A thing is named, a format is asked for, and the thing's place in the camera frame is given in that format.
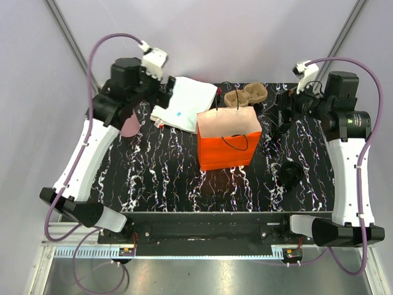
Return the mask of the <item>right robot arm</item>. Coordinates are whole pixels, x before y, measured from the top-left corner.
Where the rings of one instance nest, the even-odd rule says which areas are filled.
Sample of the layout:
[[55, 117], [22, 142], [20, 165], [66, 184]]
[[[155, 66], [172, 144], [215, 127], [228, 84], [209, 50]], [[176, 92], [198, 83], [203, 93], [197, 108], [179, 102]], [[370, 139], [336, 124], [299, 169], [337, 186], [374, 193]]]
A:
[[368, 153], [362, 149], [372, 125], [368, 112], [355, 109], [358, 86], [356, 74], [333, 71], [322, 93], [311, 93], [310, 84], [299, 83], [276, 95], [278, 126], [273, 136], [283, 135], [302, 116], [318, 120], [335, 180], [332, 217], [290, 215], [278, 230], [284, 243], [303, 235], [318, 246], [360, 247], [385, 238], [384, 228], [375, 225], [368, 196]]

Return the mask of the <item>orange paper bag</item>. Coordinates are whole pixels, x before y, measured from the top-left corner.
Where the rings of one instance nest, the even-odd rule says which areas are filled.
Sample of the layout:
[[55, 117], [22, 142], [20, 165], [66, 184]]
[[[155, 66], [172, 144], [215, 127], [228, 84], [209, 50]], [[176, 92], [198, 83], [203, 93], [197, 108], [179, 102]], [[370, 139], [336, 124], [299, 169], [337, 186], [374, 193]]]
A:
[[198, 160], [203, 171], [249, 165], [262, 134], [252, 106], [215, 107], [197, 114]]

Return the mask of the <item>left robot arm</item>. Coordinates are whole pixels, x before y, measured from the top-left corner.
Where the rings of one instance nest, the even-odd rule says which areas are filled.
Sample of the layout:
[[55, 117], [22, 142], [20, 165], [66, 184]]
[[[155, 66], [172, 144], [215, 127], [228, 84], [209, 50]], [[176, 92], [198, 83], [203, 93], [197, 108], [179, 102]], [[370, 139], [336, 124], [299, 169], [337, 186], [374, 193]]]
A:
[[59, 180], [42, 188], [39, 197], [57, 212], [85, 227], [111, 231], [119, 243], [132, 238], [132, 228], [123, 214], [89, 200], [91, 185], [109, 146], [125, 121], [142, 101], [167, 108], [173, 94], [174, 77], [161, 88], [168, 57], [149, 53], [138, 58], [119, 58], [111, 66], [111, 77], [93, 98], [92, 118], [87, 118], [79, 142]]

